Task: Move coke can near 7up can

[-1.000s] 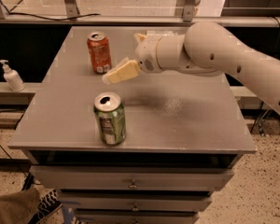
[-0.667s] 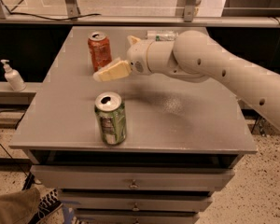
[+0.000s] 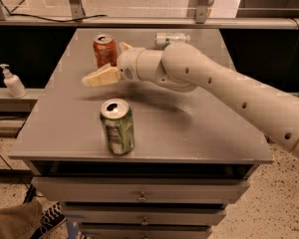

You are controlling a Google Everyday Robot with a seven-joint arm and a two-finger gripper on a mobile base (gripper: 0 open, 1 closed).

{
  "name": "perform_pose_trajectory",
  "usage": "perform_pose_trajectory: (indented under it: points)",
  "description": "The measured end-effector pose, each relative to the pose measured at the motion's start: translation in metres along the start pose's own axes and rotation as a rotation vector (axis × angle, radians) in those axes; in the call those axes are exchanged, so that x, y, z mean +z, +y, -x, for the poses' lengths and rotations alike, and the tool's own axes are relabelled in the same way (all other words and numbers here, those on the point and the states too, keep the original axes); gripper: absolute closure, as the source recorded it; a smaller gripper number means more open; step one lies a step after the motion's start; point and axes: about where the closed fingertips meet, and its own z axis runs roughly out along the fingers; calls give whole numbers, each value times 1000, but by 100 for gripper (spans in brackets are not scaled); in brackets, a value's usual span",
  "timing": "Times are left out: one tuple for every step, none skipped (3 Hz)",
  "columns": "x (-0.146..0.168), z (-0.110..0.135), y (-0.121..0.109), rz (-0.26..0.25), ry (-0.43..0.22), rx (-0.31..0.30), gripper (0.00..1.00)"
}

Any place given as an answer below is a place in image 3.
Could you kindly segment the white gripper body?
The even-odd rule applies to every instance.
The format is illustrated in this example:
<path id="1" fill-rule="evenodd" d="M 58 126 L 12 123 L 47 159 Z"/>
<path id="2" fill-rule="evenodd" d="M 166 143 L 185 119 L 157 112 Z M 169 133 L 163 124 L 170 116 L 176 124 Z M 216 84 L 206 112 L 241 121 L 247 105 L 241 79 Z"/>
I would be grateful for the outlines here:
<path id="1" fill-rule="evenodd" d="M 145 48 L 131 47 L 122 51 L 118 56 L 117 66 L 125 81 L 139 82 L 141 80 L 138 75 L 138 59 L 144 50 Z"/>

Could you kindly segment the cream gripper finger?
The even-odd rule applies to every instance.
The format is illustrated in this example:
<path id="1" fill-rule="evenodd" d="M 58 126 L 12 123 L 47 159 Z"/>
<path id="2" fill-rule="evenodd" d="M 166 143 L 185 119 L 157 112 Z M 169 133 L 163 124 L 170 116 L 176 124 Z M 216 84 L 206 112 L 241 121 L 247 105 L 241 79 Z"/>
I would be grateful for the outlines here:
<path id="1" fill-rule="evenodd" d="M 132 48 L 131 45 L 125 43 L 125 42 L 119 42 L 119 47 L 121 49 L 121 52 L 126 52 Z"/>
<path id="2" fill-rule="evenodd" d="M 105 64 L 96 71 L 82 78 L 82 84 L 85 87 L 94 88 L 117 83 L 121 79 L 121 74 L 117 67 L 111 64 Z"/>

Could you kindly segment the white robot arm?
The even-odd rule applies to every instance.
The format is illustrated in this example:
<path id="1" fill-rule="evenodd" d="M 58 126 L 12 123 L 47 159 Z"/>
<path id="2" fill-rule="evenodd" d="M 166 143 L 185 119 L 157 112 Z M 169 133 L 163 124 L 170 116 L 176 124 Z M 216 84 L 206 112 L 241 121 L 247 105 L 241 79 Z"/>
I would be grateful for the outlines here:
<path id="1" fill-rule="evenodd" d="M 299 159 L 298 97 L 223 67 L 183 42 L 171 43 L 162 51 L 136 48 L 124 42 L 120 46 L 122 53 L 117 63 L 106 64 L 84 76 L 84 86 L 125 80 L 148 81 L 177 92 L 201 87 Z"/>

